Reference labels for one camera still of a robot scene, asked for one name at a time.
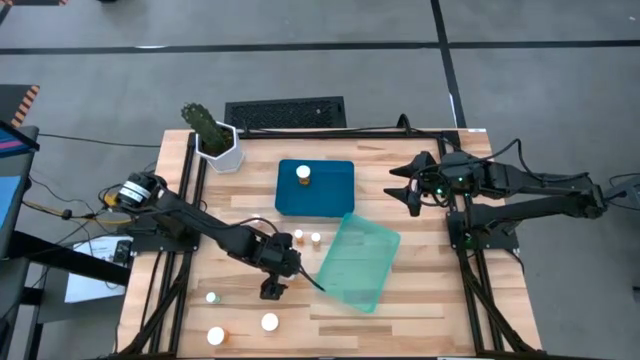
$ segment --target potted plant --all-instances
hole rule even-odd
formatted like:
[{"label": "potted plant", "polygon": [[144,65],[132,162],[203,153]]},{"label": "potted plant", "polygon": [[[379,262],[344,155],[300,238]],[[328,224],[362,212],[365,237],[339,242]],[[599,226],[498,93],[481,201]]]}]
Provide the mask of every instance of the potted plant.
[{"label": "potted plant", "polygon": [[238,171],[244,160],[236,128],[213,120],[200,104],[186,104],[182,118],[196,131],[196,152],[218,173]]}]

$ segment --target round white lid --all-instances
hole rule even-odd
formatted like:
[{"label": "round white lid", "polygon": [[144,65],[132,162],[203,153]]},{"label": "round white lid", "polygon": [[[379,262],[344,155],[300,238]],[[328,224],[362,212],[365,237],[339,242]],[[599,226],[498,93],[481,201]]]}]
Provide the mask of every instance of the round white lid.
[{"label": "round white lid", "polygon": [[278,317],[274,313],[265,314],[262,317],[262,328],[266,331],[273,331],[278,327]]},{"label": "round white lid", "polygon": [[208,294],[207,294],[207,297],[206,297],[207,302],[214,302],[214,301],[216,301],[216,297],[217,297],[217,296],[216,296],[216,293],[214,293],[214,292],[210,292],[210,293],[208,293]]},{"label": "round white lid", "polygon": [[207,341],[211,345],[220,345],[224,341],[224,329],[221,327],[214,327],[207,333]]},{"label": "round white lid", "polygon": [[311,168],[309,168],[307,165],[300,165],[296,169],[296,175],[301,178],[308,178],[309,175],[311,175]]}]

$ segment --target floor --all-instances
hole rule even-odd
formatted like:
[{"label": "floor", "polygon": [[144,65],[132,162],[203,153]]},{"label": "floor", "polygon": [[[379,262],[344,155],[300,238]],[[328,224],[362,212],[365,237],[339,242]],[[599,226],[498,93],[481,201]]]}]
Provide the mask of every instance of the floor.
[{"label": "floor", "polygon": [[[394,124],[404,112],[416,127],[443,128],[455,126],[451,92],[458,125],[486,128],[494,149],[521,138],[533,169],[590,171],[603,185],[612,175],[638,171],[640,48],[540,48],[527,42],[640,39],[639,2],[440,2],[449,42],[525,42],[516,47],[529,48],[452,49],[452,67],[445,72],[426,0],[70,0],[64,7],[10,10],[0,26],[0,83],[41,86],[27,123],[42,132],[143,144],[158,144],[165,129],[184,128],[179,109],[187,101],[205,104],[222,119],[229,101],[344,96],[351,127]],[[1,50],[367,41],[436,46],[69,55]],[[99,189],[157,155],[154,149],[52,138],[40,143],[33,176],[63,197],[95,205]],[[501,161],[516,164],[517,157],[510,153]],[[28,198],[63,206],[37,186]],[[640,285],[638,216],[612,208],[597,221],[552,217],[520,226],[526,280],[546,350],[637,358],[640,304],[631,289]],[[52,240],[74,226],[30,210],[19,223],[20,230]],[[38,269],[31,273],[30,281],[37,280]],[[119,314],[95,310],[93,317],[48,324],[40,358],[109,353]],[[22,307],[11,359],[22,357],[29,316]]]}]

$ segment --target computer screen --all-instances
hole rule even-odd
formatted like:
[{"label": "computer screen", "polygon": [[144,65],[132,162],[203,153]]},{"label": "computer screen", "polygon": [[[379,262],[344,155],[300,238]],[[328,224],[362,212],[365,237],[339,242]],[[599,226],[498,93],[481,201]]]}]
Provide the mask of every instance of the computer screen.
[{"label": "computer screen", "polygon": [[40,145],[11,125],[0,121],[0,158],[40,150]]}]

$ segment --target black floor stripe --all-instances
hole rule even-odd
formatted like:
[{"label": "black floor stripe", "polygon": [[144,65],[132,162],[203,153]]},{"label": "black floor stripe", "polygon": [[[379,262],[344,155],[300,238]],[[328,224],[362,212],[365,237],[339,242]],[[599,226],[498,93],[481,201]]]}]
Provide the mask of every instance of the black floor stripe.
[{"label": "black floor stripe", "polygon": [[450,49],[558,49],[636,47],[640,40],[451,42]]},{"label": "black floor stripe", "polygon": [[4,5],[2,7],[2,10],[0,10],[0,25],[2,25],[2,22],[4,21],[4,19],[9,14],[9,10],[11,10],[11,6],[9,6],[9,5]]},{"label": "black floor stripe", "polygon": [[460,98],[460,91],[458,90],[456,72],[453,69],[453,60],[451,59],[451,51],[449,50],[449,41],[447,40],[447,31],[444,27],[440,1],[431,0],[431,8],[433,9],[433,17],[436,23],[436,30],[438,32],[438,42],[440,44],[440,53],[442,54],[444,75],[447,78],[447,87],[449,88],[449,95],[451,96],[450,100],[453,107],[455,124],[458,128],[466,128],[467,121],[464,118],[464,111],[462,110],[462,99]]},{"label": "black floor stripe", "polygon": [[165,47],[6,48],[0,55],[184,54],[216,52],[270,52],[318,50],[417,50],[438,49],[437,42],[351,42],[247,45],[185,45]]}]

